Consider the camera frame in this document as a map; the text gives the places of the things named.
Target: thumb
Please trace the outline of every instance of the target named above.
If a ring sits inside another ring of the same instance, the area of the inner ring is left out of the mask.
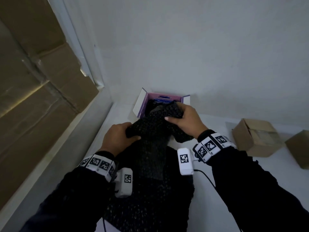
[[[129,139],[129,143],[132,144],[133,142],[140,140],[141,137],[140,136],[134,136],[134,137],[131,137],[131,138],[128,138],[128,139]]]
[[[164,117],[164,119],[172,124],[178,125],[181,119],[174,118],[174,117]]]

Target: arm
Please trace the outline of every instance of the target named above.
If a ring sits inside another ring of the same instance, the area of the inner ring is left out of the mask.
[[[97,155],[113,160],[120,152],[140,139],[127,138],[125,130],[131,123],[113,125],[106,133]],[[103,175],[85,167],[67,173],[57,188],[41,203],[37,213],[21,232],[35,231],[95,231],[108,198],[114,193]]]
[[[167,117],[169,122],[198,142],[215,133],[202,123],[194,108],[179,106],[184,111],[183,118]],[[306,228],[308,211],[246,152],[224,148],[207,164],[212,167],[218,194],[243,231]]]

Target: small cardboard box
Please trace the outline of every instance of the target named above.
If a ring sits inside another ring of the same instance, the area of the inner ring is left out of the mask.
[[[145,109],[148,101],[150,99],[157,99],[158,101],[177,101],[186,105],[190,105],[190,95],[186,96],[176,96],[162,93],[148,93],[144,88],[141,89],[141,92],[138,96],[138,99],[133,108],[133,113],[137,118],[143,118],[145,115]]]
[[[286,146],[302,169],[309,169],[309,130],[303,130],[286,141]]]
[[[268,121],[241,119],[232,134],[237,148],[249,156],[268,157],[284,144]]]

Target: person's left hand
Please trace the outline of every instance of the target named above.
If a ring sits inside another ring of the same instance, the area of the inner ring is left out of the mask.
[[[133,142],[140,140],[140,136],[127,138],[126,129],[131,125],[132,124],[130,122],[112,125],[105,134],[102,147],[98,151],[108,151],[116,157]]]

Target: person's right hand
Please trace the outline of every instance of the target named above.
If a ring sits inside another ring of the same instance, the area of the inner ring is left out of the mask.
[[[177,105],[183,111],[182,119],[165,117],[165,120],[176,124],[186,134],[191,135],[197,139],[199,135],[208,128],[203,124],[198,113],[193,107],[180,102],[177,102]]]

